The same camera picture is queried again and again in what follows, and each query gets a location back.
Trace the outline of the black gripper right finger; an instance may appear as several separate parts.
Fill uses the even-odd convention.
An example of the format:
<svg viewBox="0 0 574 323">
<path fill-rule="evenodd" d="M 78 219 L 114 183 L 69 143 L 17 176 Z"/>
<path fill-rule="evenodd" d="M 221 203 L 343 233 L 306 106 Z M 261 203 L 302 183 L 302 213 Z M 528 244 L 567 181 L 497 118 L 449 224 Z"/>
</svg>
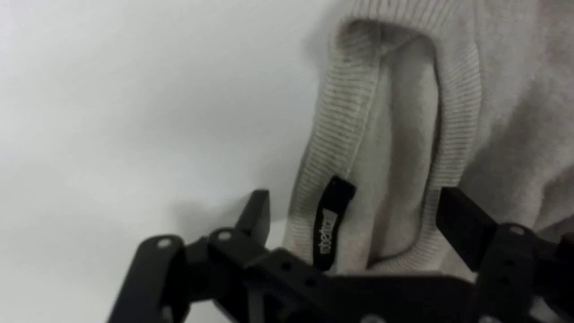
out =
<svg viewBox="0 0 574 323">
<path fill-rule="evenodd" d="M 469 323 L 548 323 L 533 314 L 537 300 L 573 323 L 573 233 L 551 242 L 523 224 L 497 222 L 456 186 L 442 190 L 437 226 L 478 274 Z"/>
</svg>

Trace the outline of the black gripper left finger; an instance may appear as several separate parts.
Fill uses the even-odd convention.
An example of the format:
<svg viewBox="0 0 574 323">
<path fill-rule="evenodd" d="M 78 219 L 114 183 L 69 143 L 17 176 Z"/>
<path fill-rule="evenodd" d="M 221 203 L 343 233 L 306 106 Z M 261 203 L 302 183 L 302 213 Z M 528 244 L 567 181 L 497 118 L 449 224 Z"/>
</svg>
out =
<svg viewBox="0 0 574 323">
<path fill-rule="evenodd" d="M 196 242 L 144 240 L 108 323 L 185 323 L 214 301 L 232 323 L 329 323 L 316 300 L 322 276 L 286 249 L 270 251 L 271 197 L 255 190 L 239 221 Z"/>
</svg>

